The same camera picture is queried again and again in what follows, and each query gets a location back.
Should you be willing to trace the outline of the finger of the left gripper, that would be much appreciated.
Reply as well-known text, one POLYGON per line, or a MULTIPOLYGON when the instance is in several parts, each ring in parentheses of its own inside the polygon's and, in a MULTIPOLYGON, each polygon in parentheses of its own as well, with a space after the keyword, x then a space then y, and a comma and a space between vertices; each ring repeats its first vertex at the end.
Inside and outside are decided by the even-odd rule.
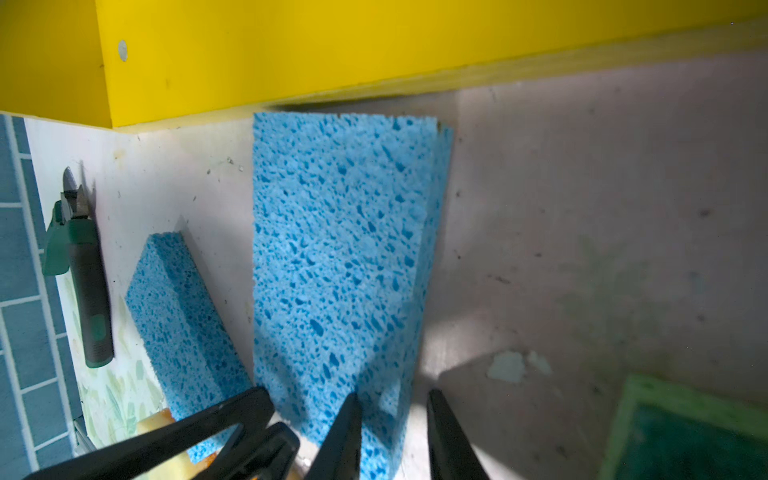
POLYGON ((298 437, 279 422, 257 435, 246 436, 195 479, 286 479, 299 446, 298 437))

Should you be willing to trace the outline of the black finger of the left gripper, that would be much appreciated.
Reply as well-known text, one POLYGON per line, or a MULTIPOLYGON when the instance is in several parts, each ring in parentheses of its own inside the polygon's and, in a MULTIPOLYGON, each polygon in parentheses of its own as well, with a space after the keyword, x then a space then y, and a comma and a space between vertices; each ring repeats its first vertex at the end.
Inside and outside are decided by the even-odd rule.
POLYGON ((172 426, 156 430, 89 454, 33 472, 29 479, 133 479, 157 464, 161 442, 172 444, 173 455, 241 426, 247 433, 262 431, 274 405, 266 389, 253 387, 228 400, 195 413, 172 426))

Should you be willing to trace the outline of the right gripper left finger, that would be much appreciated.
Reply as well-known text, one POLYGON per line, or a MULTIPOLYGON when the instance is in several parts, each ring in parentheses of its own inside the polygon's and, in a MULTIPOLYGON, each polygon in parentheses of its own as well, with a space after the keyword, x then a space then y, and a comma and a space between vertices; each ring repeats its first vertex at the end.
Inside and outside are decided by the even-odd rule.
POLYGON ((362 408, 350 393, 305 475, 306 480, 358 480, 360 478, 362 408))

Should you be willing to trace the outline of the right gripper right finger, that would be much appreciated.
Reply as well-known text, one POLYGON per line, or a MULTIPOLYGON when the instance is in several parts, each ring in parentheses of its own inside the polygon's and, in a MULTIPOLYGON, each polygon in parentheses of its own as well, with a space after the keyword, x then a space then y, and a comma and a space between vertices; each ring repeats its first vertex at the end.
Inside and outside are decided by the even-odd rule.
POLYGON ((439 389, 428 394, 427 437, 432 480, 489 479, 439 389))

